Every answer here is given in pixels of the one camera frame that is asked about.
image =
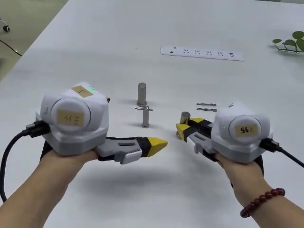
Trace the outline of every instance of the black wire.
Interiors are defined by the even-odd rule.
[[[293,160],[295,163],[297,163],[298,165],[300,165],[301,167],[304,168],[304,163],[301,162],[299,159],[297,159],[296,157],[292,156],[290,153],[288,153],[286,150],[280,148],[277,151],[281,152],[282,154],[286,155],[288,158],[290,158],[291,160]]]
[[[15,52],[17,55],[19,55],[19,56],[22,57],[22,55],[21,55],[18,51],[16,51],[15,49],[13,49],[10,45],[8,45],[7,43],[5,43],[3,40],[0,39],[0,42],[3,43],[4,45],[8,46],[9,49],[11,49],[11,50],[12,50],[13,52]]]
[[[0,167],[0,196],[3,202],[5,202],[7,200],[6,195],[5,195],[5,191],[4,191],[4,177],[5,177],[5,167],[6,167],[6,161],[8,159],[8,155],[10,153],[11,148],[13,147],[13,145],[23,136],[27,136],[29,134],[29,131],[24,130],[22,132],[20,132],[19,134],[17,134],[8,144],[8,146],[6,147],[3,157],[2,157],[2,161],[1,161],[1,167]]]

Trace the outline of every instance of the white table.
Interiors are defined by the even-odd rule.
[[[182,111],[212,121],[214,113],[196,111],[197,102],[239,100],[269,115],[275,139],[304,160],[304,58],[271,47],[272,39],[303,29],[303,11],[250,0],[70,0],[0,83],[0,151],[34,121],[44,94],[83,80],[111,97],[109,136],[156,136],[169,144],[125,166],[87,164],[45,227],[257,227],[239,216],[223,170],[189,152],[175,124]],[[241,51],[246,60],[162,56],[163,45]],[[139,82],[147,83],[154,109],[149,129],[139,127],[142,113],[134,110]],[[8,196],[34,170],[42,146],[42,138],[14,146]],[[265,153],[264,163],[268,182],[304,207],[304,170],[279,153]]]

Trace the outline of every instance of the power strip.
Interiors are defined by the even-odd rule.
[[[194,49],[188,47],[164,46],[161,48],[161,54],[168,56],[185,56],[185,57],[244,61],[243,54],[239,52],[214,51],[210,49]]]

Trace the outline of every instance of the white plastic casing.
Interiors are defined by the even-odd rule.
[[[255,133],[247,137],[240,136],[236,132],[238,126],[254,126]],[[259,144],[267,137],[273,137],[269,118],[254,114],[240,102],[219,110],[211,131],[212,147],[238,162],[250,162],[262,154],[265,150]]]
[[[73,90],[76,86],[82,86],[90,95],[81,96]],[[59,110],[80,113],[81,124],[61,124]],[[108,101],[90,84],[81,82],[60,95],[45,95],[36,119],[50,125],[51,133],[43,137],[59,154],[80,154],[105,141],[109,128]]]

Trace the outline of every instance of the green plant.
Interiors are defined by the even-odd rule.
[[[279,51],[291,51],[291,52],[295,52],[295,53],[304,53],[304,32],[302,31],[296,31],[293,33],[293,39],[287,39],[285,40],[285,42],[283,42],[282,44],[284,45],[285,48],[279,48],[277,46],[278,43],[281,43],[282,40],[281,39],[274,39],[272,42],[275,45],[276,49],[278,49]],[[292,46],[295,48],[295,50],[289,49],[287,46]]]

